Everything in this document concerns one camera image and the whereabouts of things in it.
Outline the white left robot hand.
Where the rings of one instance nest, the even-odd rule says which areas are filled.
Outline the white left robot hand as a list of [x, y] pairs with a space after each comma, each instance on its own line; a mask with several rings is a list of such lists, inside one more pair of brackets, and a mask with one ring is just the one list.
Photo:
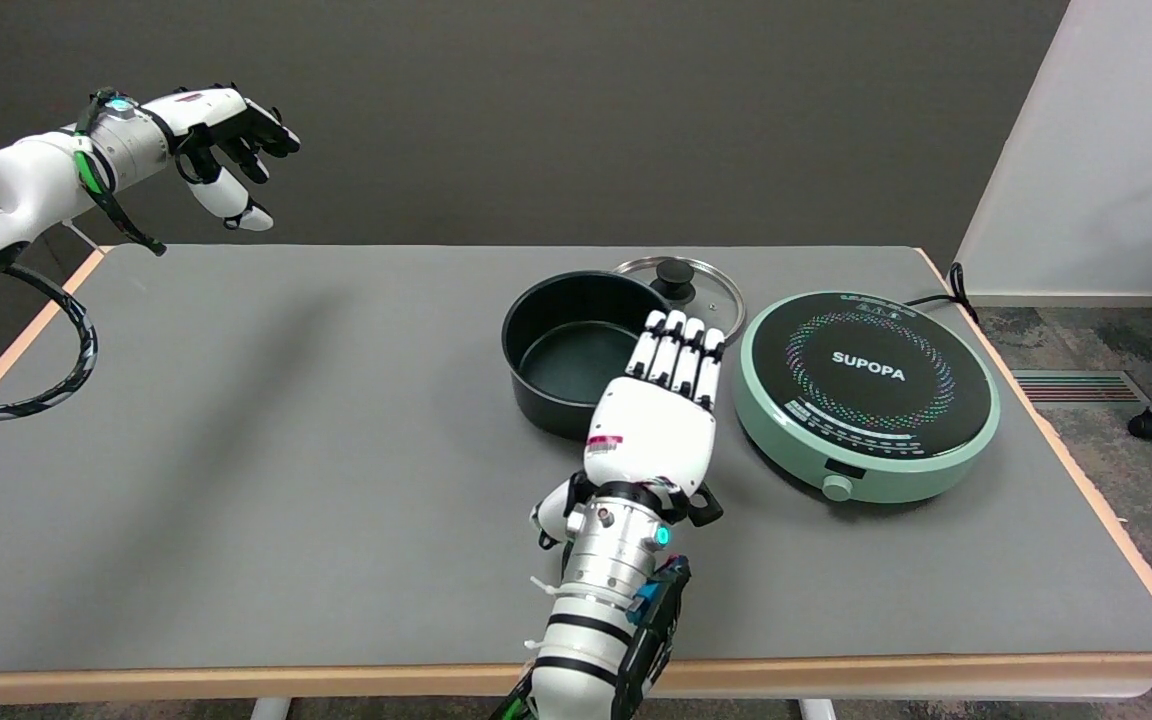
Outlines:
[[266, 109], [233, 85], [187, 90], [141, 104], [168, 142], [168, 156], [195, 200], [230, 232], [270, 232], [270, 210], [214, 156], [215, 149], [253, 183], [270, 182], [262, 156], [287, 158], [301, 150], [297, 132], [278, 109]]

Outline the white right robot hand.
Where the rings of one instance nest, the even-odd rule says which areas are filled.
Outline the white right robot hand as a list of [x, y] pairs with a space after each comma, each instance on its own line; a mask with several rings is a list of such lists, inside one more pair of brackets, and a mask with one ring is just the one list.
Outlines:
[[582, 467], [532, 507], [539, 546], [564, 541], [568, 515], [609, 484], [644, 486], [669, 524], [712, 524], [723, 510], [705, 486], [717, 442], [717, 389], [727, 338], [680, 310], [652, 311], [622, 376], [602, 389]]

